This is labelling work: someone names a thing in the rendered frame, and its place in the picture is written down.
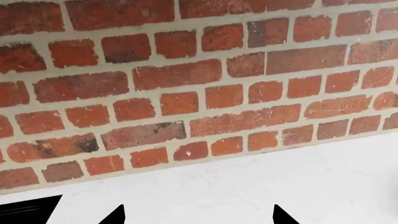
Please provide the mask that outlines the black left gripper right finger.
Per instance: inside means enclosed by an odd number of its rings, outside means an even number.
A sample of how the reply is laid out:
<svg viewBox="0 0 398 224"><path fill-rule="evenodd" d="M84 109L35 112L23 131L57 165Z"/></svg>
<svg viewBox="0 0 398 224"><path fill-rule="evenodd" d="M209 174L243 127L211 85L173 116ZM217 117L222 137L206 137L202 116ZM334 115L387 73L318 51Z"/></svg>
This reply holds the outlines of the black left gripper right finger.
<svg viewBox="0 0 398 224"><path fill-rule="evenodd" d="M274 205L272 219L274 224L299 224L299 222L292 218L285 210L283 210L278 205Z"/></svg>

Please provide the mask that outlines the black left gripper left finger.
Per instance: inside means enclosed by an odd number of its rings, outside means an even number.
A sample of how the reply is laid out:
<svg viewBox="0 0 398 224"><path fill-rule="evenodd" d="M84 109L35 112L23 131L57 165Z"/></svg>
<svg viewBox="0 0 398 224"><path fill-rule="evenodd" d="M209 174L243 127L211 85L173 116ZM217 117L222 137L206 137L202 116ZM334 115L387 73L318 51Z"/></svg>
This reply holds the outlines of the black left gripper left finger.
<svg viewBox="0 0 398 224"><path fill-rule="evenodd" d="M124 224L126 220L124 205L119 205L98 224Z"/></svg>

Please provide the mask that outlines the black tray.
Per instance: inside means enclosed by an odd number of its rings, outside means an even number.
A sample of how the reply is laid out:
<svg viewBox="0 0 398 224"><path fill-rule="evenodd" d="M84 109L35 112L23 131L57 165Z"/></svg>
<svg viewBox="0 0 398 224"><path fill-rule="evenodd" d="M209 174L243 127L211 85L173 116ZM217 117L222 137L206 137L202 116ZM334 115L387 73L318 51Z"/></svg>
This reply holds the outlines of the black tray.
<svg viewBox="0 0 398 224"><path fill-rule="evenodd" d="M62 195L0 205L0 224L46 224Z"/></svg>

